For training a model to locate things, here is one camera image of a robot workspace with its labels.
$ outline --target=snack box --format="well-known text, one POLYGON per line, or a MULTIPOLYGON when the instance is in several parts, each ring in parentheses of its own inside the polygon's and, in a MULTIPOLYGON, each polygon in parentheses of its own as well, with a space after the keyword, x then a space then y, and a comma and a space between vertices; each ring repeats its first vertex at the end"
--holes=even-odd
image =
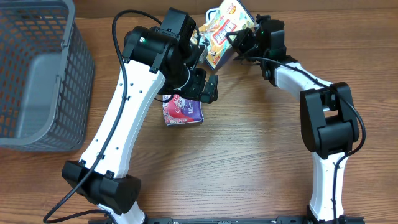
MULTIPOLYGON (((224 0, 219 8, 210 9, 206 13, 206 21, 199 27, 200 44, 207 46, 207 64, 217 69, 233 54, 226 34, 247 27, 254 27, 254 18, 238 0, 224 0)), ((197 34, 193 33, 191 42, 196 44, 197 34)))
MULTIPOLYGON (((163 96, 164 101, 169 98, 170 95, 163 96)), ((177 94, 168 103, 163 103, 163 117, 167 126, 201 124, 204 120, 201 102, 187 100, 177 94)))

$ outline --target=wooden table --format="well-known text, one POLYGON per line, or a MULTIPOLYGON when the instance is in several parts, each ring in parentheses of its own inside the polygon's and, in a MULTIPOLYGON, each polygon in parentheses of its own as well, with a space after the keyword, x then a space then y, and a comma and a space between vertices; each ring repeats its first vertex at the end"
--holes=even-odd
MULTIPOLYGON (((345 214, 363 215, 367 223, 397 223, 398 9, 272 16, 285 21, 288 53, 308 71, 350 85, 366 124, 366 144, 346 167, 345 214)), ((202 15, 194 19, 204 22, 202 15)), ((1 223, 40 223, 70 190, 61 177, 63 163, 79 159, 93 139, 118 79, 111 21, 76 20, 96 63, 84 146, 70 153, 1 150, 1 223)), ((137 25, 155 23, 142 17, 122 18, 119 41, 137 25)), ((218 101, 203 105, 205 122, 200 126, 166 128, 161 104, 150 107, 129 171, 142 180, 140 207, 150 217, 304 215, 313 169, 300 135, 299 102, 264 81, 258 67, 229 61, 216 73, 218 101)), ((93 208, 74 195, 56 217, 93 208)))

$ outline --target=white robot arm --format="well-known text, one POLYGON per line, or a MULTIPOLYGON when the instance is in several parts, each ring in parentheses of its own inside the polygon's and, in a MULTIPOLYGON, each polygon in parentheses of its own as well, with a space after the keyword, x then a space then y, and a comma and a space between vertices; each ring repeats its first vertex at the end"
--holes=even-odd
MULTIPOLYGON (((143 63, 131 60, 124 66, 127 73, 127 101, 119 124, 106 148, 104 158, 94 170, 103 175, 108 171, 113 172, 114 178, 126 176, 133 145, 142 122, 155 95, 165 82, 165 77, 161 71, 152 73, 149 71, 150 67, 143 63)), ((116 90, 101 126, 87 150, 80 157, 80 161, 85 161, 86 168, 93 165, 114 123, 122 100, 123 85, 123 75, 120 71, 116 90)))
MULTIPOLYGON (((291 67, 297 67, 305 72, 298 62, 288 63, 291 67)), ((308 73, 318 82, 330 86, 332 83, 321 80, 316 76, 308 73)), ((286 67, 277 67, 275 69, 275 84, 278 88, 288 91, 296 99, 300 100, 300 92, 311 89, 322 89, 323 87, 317 85, 312 80, 307 78, 300 72, 293 71, 286 67)), ((312 153, 313 159, 313 189, 310 201, 310 210, 317 220, 332 220, 333 219, 333 202, 332 202, 332 186, 333 186, 333 171, 337 161, 344 156, 343 152, 332 154, 327 159, 322 159, 316 152, 312 153)), ((337 185, 336 185, 336 212, 337 216, 344 214, 343 206, 341 204, 341 194, 343 189, 343 174, 347 159, 340 163, 338 169, 337 185)))

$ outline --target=packaging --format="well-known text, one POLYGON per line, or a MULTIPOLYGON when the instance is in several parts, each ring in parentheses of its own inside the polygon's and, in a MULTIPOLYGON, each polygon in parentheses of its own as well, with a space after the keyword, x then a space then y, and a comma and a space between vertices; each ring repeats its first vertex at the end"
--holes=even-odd
MULTIPOLYGON (((167 100, 169 97, 170 95, 164 95, 163 100, 167 100)), ((163 117, 167 126, 201 124, 204 120, 201 102, 186 100, 177 94, 168 103, 163 103, 163 117)))
MULTIPOLYGON (((218 10, 212 9, 206 19, 211 19, 199 27, 200 43, 207 46, 207 63, 212 69, 217 68, 233 53, 226 34, 239 31, 247 27, 253 28, 254 19, 238 0, 224 0, 218 10)), ((196 32, 191 42, 196 44, 196 32)))

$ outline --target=black cable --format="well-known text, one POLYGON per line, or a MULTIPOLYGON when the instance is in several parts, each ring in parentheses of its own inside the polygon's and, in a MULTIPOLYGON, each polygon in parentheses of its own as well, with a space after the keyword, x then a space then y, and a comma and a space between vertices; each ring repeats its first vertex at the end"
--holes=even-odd
POLYGON ((245 53, 239 55, 238 57, 246 56, 250 51, 255 50, 255 49, 257 49, 257 48, 258 48, 258 45, 255 44, 252 48, 250 48, 249 50, 245 51, 245 53))
POLYGON ((153 20, 155 20, 156 22, 158 22, 159 24, 161 24, 162 22, 160 21, 160 20, 158 20, 156 17, 154 17, 154 16, 152 16, 152 15, 150 15, 150 14, 148 14, 148 13, 146 13, 146 12, 142 12, 142 11, 138 11, 138 10, 132 10, 132 9, 130 9, 130 10, 125 10, 125 11, 121 11, 121 12, 119 12, 115 17, 114 17, 114 19, 113 19, 113 22, 112 22, 112 38, 113 38, 113 44, 114 44, 114 47, 115 47, 115 49, 116 49, 116 55, 118 56, 118 59, 119 59, 119 63, 120 63, 120 66, 121 66, 121 69, 122 69, 122 74, 123 74, 123 95, 122 95, 122 102, 121 102, 121 104, 120 104, 120 107, 119 107, 119 111, 118 111, 118 114, 116 115, 116 119, 115 119, 115 121, 114 121, 114 123, 113 123, 113 125, 112 125, 112 128, 111 128, 111 130, 110 130, 110 132, 109 132, 109 135, 108 135, 108 137, 106 138, 106 140, 105 140, 105 142, 104 142, 104 144, 103 144, 103 146, 102 146, 102 148, 101 148, 101 150, 100 150, 100 152, 98 153, 98 155, 97 155, 97 158, 96 158, 96 160, 94 161, 94 163, 93 163, 93 165, 90 167, 90 169, 89 169, 89 171, 87 172, 87 174, 79 181, 79 183, 77 183, 77 185, 71 190, 71 191, 69 191, 69 193, 68 194, 66 194, 66 196, 64 196, 64 198, 62 198, 61 199, 61 201, 59 201, 59 203, 58 204, 56 204, 56 206, 54 206, 45 216, 44 216, 44 218, 43 218, 43 222, 44 223, 57 223, 57 222, 62 222, 62 221, 65 221, 65 220, 68 220, 68 219, 71 219, 71 218, 75 218, 75 217, 79 217, 79 216, 82 216, 82 215, 86 215, 86 214, 90 214, 90 213, 105 213, 105 214, 107 214, 107 215, 109 215, 109 217, 112 217, 112 215, 109 213, 109 212, 107 212, 107 211, 104 211, 104 210, 99 210, 99 211, 101 211, 101 212, 90 212, 90 213, 87 213, 87 212, 89 212, 89 211, 86 211, 86 212, 80 212, 80 213, 76 213, 76 214, 74 214, 74 215, 69 215, 69 216, 67 216, 67 217, 63 217, 63 218, 57 218, 57 219, 54 219, 54 220, 49 220, 49 218, 86 182, 86 180, 89 178, 89 176, 94 172, 94 169, 95 169, 95 167, 98 165, 98 163, 100 162, 100 160, 102 159, 102 156, 103 156, 103 154, 104 154, 104 152, 105 152, 105 150, 106 150, 106 147, 108 146, 108 144, 109 144, 109 142, 110 142, 110 140, 111 140, 111 138, 112 138, 112 135, 113 135, 113 133, 114 133, 114 131, 116 130, 116 127, 118 126, 118 123, 119 123, 119 120, 120 120, 120 117, 121 117, 121 115, 122 115, 122 112, 123 112, 123 109, 124 109, 124 105, 125 105, 125 103, 126 103, 126 95, 127 95, 127 73, 126 73, 126 68, 124 67, 124 62, 123 62, 123 59, 122 59, 122 56, 121 56, 121 53, 120 53, 120 48, 119 48, 119 44, 118 44, 118 39, 116 38, 116 22, 118 21, 118 19, 122 16, 122 15, 124 15, 124 14, 127 14, 127 13, 136 13, 136 14, 141 14, 141 15, 143 15, 143 16, 147 16, 147 17, 149 17, 149 18, 151 18, 151 19, 153 19, 153 20))
POLYGON ((157 101, 159 101, 161 103, 168 103, 168 102, 172 101, 173 97, 174 97, 174 92, 171 94, 171 96, 167 100, 160 100, 160 99, 157 99, 157 98, 155 98, 155 100, 157 100, 157 101))
POLYGON ((293 67, 275 60, 271 60, 268 58, 263 58, 263 57, 236 57, 234 58, 234 60, 241 60, 241 59, 249 59, 249 60, 263 60, 266 62, 270 62, 270 63, 274 63, 283 67, 287 67, 289 69, 292 69, 296 72, 300 72, 301 74, 303 74, 304 76, 306 76, 309 80, 313 81, 315 84, 320 85, 328 90, 330 90, 332 93, 334 93, 339 99, 341 99, 349 108, 350 110, 355 114, 356 118, 359 121, 359 125, 361 126, 361 130, 362 130, 362 137, 361 137, 361 141, 359 142, 358 146, 352 150, 349 153, 346 153, 342 158, 340 158, 337 163, 335 164, 335 171, 334 171, 334 176, 333 176, 333 194, 332 194, 332 202, 333 202, 333 222, 336 223, 337 221, 337 211, 336 211, 336 185, 337 185, 337 171, 340 168, 339 165, 340 163, 346 159, 349 156, 352 156, 353 154, 357 153, 364 145, 365 140, 366 140, 366 129, 365 129, 365 124, 363 123, 362 117, 361 115, 359 115, 358 111, 355 109, 355 107, 351 104, 348 103, 340 94, 338 94, 336 92, 336 90, 334 90, 333 88, 331 88, 330 86, 327 86, 323 83, 318 82, 318 80, 316 78, 313 78, 310 74, 308 74, 307 72, 298 69, 297 67, 293 67))
POLYGON ((244 66, 257 66, 257 65, 260 65, 260 63, 244 64, 243 60, 244 59, 241 59, 239 62, 240 62, 241 65, 244 65, 244 66))
POLYGON ((54 220, 49 220, 48 223, 63 222, 63 221, 66 221, 66 220, 69 220, 69 219, 72 219, 72 218, 80 217, 80 216, 83 216, 83 215, 94 214, 94 213, 103 213, 103 214, 105 214, 106 217, 109 217, 112 220, 113 223, 117 223, 115 218, 112 215, 110 215, 110 213, 108 211, 101 210, 101 209, 94 209, 94 210, 89 210, 89 211, 85 211, 85 212, 79 212, 79 213, 76 213, 76 214, 73 214, 73 215, 65 216, 63 218, 57 218, 57 219, 54 219, 54 220))

